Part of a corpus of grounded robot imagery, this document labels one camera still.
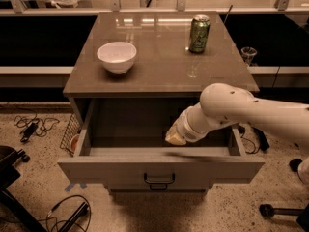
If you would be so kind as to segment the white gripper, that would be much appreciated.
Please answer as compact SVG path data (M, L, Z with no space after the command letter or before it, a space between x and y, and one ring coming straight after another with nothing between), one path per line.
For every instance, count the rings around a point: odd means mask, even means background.
M171 127L165 135L165 141L183 146L187 142L194 143L203 139L211 131L211 125L200 106L190 106L183 111L176 121L176 126Z

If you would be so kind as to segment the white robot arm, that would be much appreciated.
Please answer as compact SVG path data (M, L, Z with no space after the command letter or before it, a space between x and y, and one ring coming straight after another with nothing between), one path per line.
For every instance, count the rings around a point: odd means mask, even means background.
M302 149L309 147L308 104L260 99L245 89L224 83L207 86L199 102L176 119L165 140L183 146L236 123L290 140Z

